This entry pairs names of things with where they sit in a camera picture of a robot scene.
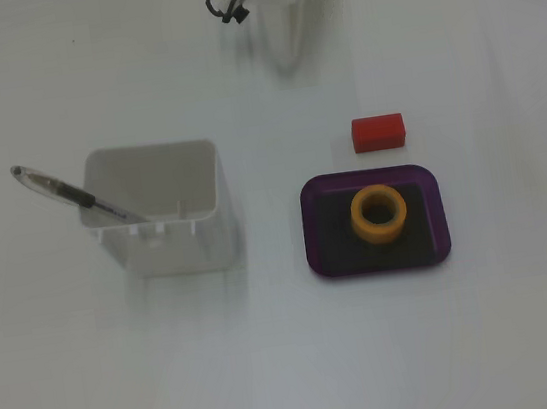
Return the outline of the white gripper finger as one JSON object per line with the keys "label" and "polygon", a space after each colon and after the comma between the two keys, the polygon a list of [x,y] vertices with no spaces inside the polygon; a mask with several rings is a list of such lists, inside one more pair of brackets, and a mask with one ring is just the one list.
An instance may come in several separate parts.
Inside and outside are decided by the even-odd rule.
{"label": "white gripper finger", "polygon": [[285,12],[272,4],[261,4],[257,12],[269,59],[279,71],[287,72],[291,68],[291,58]]}
{"label": "white gripper finger", "polygon": [[297,65],[302,46],[303,3],[302,0],[285,0],[281,8],[284,20],[287,66]]}

